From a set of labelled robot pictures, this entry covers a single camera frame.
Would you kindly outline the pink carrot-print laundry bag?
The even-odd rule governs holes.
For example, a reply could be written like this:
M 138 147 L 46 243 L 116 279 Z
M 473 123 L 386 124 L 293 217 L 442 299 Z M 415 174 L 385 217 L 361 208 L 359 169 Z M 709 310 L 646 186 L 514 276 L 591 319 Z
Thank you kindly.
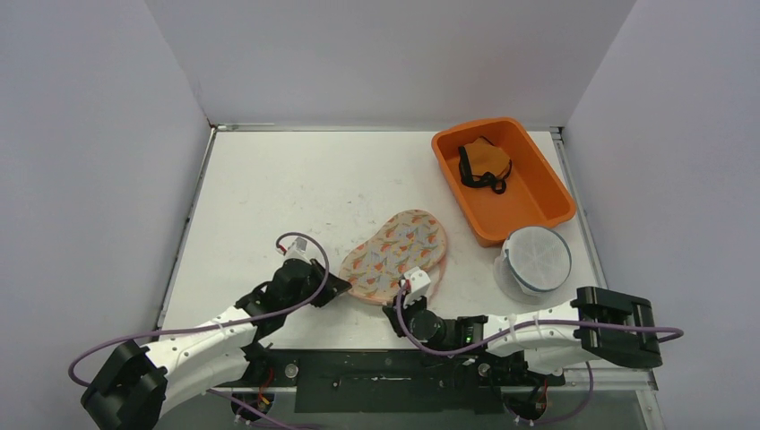
M 398 280 L 419 268 L 431 278 L 430 292 L 435 294 L 447 250 L 445 229 L 436 217 L 423 210 L 402 211 L 343 258 L 338 276 L 349 282 L 351 297 L 384 305 L 397 293 Z

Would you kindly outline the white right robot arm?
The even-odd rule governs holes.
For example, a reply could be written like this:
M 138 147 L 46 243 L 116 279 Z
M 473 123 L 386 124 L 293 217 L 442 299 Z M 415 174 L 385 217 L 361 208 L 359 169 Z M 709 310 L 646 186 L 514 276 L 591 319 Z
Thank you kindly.
M 507 316 L 444 319 L 428 310 L 424 297 L 408 294 L 383 312 L 399 337 L 430 356 L 508 357 L 506 371 L 519 384 L 592 360 L 633 369 L 662 364 L 651 302 L 604 288 L 581 287 L 560 305 Z

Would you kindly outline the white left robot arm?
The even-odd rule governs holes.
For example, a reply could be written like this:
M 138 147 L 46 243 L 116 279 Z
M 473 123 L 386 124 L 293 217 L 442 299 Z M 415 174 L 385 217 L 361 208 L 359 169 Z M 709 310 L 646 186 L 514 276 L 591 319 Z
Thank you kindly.
M 320 262 L 288 259 L 272 279 L 192 329 L 119 342 L 80 403 L 100 429 L 152 429 L 179 404 L 220 384 L 260 383 L 267 361 L 259 341 L 302 304 L 323 307 L 350 289 Z

